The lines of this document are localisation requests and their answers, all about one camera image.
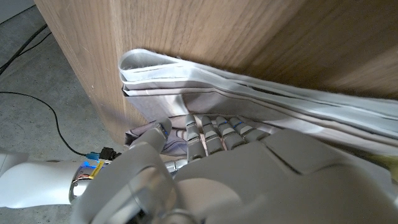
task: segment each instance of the black cable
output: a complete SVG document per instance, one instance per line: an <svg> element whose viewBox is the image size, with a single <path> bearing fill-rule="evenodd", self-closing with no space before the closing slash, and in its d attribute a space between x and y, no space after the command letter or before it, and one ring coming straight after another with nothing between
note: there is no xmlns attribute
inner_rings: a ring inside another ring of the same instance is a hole
<svg viewBox="0 0 398 224"><path fill-rule="evenodd" d="M35 100L39 100L40 102L44 103L46 106L48 106L48 108L50 108L50 110L52 111L52 113L53 113L54 116L55 116L55 123L57 124L58 135L61 137L63 143L65 143L65 145L67 146L67 148L69 148L72 152L78 154L79 156L86 156L86 154L80 153L80 152L78 152L78 151L72 149L72 147L70 147L69 144L66 142L66 140L63 138L63 136L62 136L62 134L61 134L61 132L60 132L60 126L59 126L59 124L58 124L57 114L55 113L54 109L53 109L50 105L48 105L46 102L44 102L44 101L42 101L41 99L38 99L38 98L36 98L36 97L34 97L34 96L30 96L30 95L23 94L23 93L16 93L16 92L10 92L10 91L0 91L0 94L1 94L1 93L3 93L3 94L15 94L15 95L21 95L21 96L28 96L28 97L31 97L31 98L33 98L33 99L35 99Z"/></svg>
<svg viewBox="0 0 398 224"><path fill-rule="evenodd" d="M23 55L24 53L32 50L33 48L35 48L36 46L38 46L39 44L41 44L49 35L51 35L52 33L50 32L49 34L47 34L39 43L35 44L33 47L29 47L27 50L24 50L22 53L20 53L18 55L18 57L20 57L21 55Z"/></svg>
<svg viewBox="0 0 398 224"><path fill-rule="evenodd" d="M45 28L47 28L47 24L42 26L38 31L36 31L29 39L18 49L18 51L6 62L2 67L0 67L0 75L6 70L8 66L21 54L21 52L26 48L26 46L32 42L32 40L41 33Z"/></svg>

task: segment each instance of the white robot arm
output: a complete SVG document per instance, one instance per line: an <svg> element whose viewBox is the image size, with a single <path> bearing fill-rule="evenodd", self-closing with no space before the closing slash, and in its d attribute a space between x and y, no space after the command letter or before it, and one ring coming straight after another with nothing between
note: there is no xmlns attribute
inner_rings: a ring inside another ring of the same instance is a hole
<svg viewBox="0 0 398 224"><path fill-rule="evenodd" d="M201 123L202 138L187 116L187 160L160 159L168 119L110 163L19 160L0 177L0 205L72 201L71 222L92 224L398 222L388 170L295 131Z"/></svg>

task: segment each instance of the yellow component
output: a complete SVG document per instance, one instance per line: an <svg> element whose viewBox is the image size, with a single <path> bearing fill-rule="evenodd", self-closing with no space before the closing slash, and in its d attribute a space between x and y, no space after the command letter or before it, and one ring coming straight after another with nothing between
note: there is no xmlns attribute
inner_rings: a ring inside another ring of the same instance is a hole
<svg viewBox="0 0 398 224"><path fill-rule="evenodd" d="M97 167L93 170L93 172L90 174L88 178L94 179L94 177L100 172L101 168L104 166L105 161L99 161L97 164Z"/></svg>

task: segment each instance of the wooden cabinet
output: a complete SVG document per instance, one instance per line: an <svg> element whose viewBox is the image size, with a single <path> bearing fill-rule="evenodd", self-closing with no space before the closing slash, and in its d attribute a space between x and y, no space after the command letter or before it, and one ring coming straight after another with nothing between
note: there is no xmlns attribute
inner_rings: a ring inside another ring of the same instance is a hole
<svg viewBox="0 0 398 224"><path fill-rule="evenodd" d="M304 88L398 98L397 1L35 3L117 142L146 123L118 75L118 58L135 48Z"/></svg>

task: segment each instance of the gray floor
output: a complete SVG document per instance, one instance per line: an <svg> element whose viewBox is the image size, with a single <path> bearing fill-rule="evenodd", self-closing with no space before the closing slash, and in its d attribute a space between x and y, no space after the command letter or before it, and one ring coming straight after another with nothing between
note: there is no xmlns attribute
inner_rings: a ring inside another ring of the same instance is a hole
<svg viewBox="0 0 398 224"><path fill-rule="evenodd" d="M36 7L0 24L0 65L44 24ZM31 45L49 32L48 28L44 30ZM77 151L100 151L104 146L122 150L104 130L53 35L8 67L0 76L0 91L29 94L51 105L64 138ZM25 96L0 94L0 147L28 152L30 160L35 161L84 159L63 144L51 111ZM0 208L0 223L69 223L71 210L70 205Z"/></svg>

